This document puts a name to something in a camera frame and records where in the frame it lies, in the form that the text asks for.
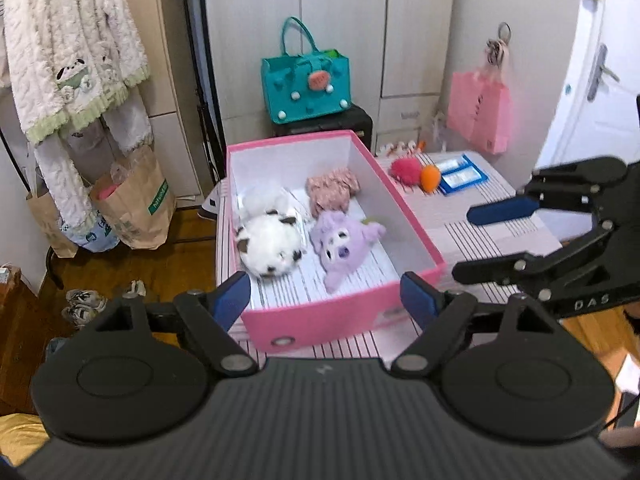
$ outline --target purple plush toy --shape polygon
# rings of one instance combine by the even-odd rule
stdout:
[[[326,270],[324,287],[328,293],[338,290],[344,277],[362,265],[371,246],[385,232],[385,227],[376,222],[363,224],[342,211],[320,214],[310,238]]]

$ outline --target blue gripper pad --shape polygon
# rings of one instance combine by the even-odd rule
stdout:
[[[514,196],[500,202],[476,205],[466,212],[466,219],[473,225],[488,225],[526,218],[540,208],[540,202],[528,196]]]
[[[444,298],[442,294],[414,272],[400,278],[400,301],[410,316],[424,330],[438,317]]]
[[[207,296],[209,313],[228,332],[251,300],[251,279],[239,270]]]

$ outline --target gray ribbed panel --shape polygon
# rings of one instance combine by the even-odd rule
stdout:
[[[325,365],[332,370],[319,373]],[[270,359],[252,378],[221,383],[197,418],[169,434],[118,449],[53,440],[20,472],[28,480],[613,480],[626,473],[593,439],[531,448],[489,440],[452,420],[426,384],[380,370],[377,360]]]

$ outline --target pink scrunchie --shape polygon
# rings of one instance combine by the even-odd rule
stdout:
[[[324,210],[340,210],[346,213],[349,199],[359,191],[358,179],[347,168],[306,180],[306,193],[309,195],[313,218],[318,218]]]

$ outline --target pink box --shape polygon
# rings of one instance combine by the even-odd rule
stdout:
[[[393,183],[352,131],[278,137],[228,147],[231,239],[239,226],[242,194],[272,180],[308,206],[305,182],[347,167],[360,182],[349,215],[386,227],[369,260],[334,294],[324,290],[324,269],[311,244],[298,269],[276,280],[252,278],[252,299],[242,321],[255,347],[274,353],[326,343],[406,317],[399,279],[412,270],[432,285],[444,270],[442,256]],[[312,224],[306,224],[306,233]],[[231,272],[242,269],[235,245]]]

